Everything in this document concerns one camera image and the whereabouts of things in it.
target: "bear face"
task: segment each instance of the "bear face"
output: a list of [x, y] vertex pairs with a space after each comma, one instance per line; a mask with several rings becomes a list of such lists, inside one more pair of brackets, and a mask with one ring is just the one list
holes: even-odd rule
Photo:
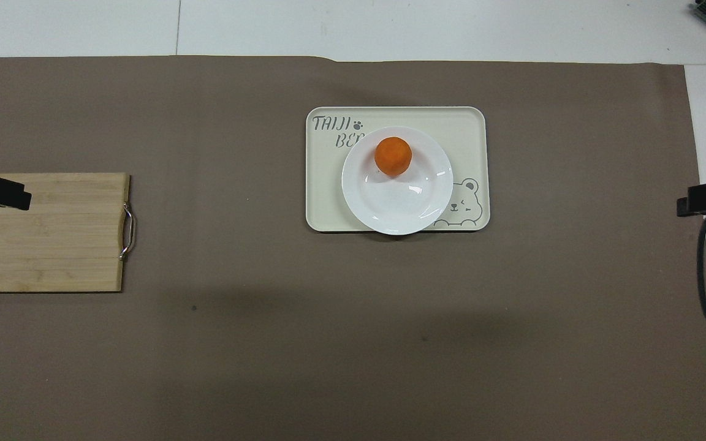
[[465, 223], [476, 225], [483, 212], [484, 209], [479, 201], [479, 182], [473, 178], [467, 178], [459, 184], [454, 182], [451, 201], [434, 225], [463, 225]]

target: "brown paper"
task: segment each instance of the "brown paper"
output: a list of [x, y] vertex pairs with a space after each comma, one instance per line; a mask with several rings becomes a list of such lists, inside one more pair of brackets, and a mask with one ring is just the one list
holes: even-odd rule
[[[312, 231], [356, 105], [480, 109], [487, 228]], [[682, 67], [0, 59], [0, 171], [118, 170], [123, 293], [0, 295], [0, 439], [706, 439]]]

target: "wooden cutting board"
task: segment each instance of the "wooden cutting board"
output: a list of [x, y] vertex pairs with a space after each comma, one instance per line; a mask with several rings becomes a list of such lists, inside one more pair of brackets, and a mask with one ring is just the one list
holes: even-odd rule
[[125, 173], [12, 173], [28, 211], [0, 208], [0, 292], [120, 291]]

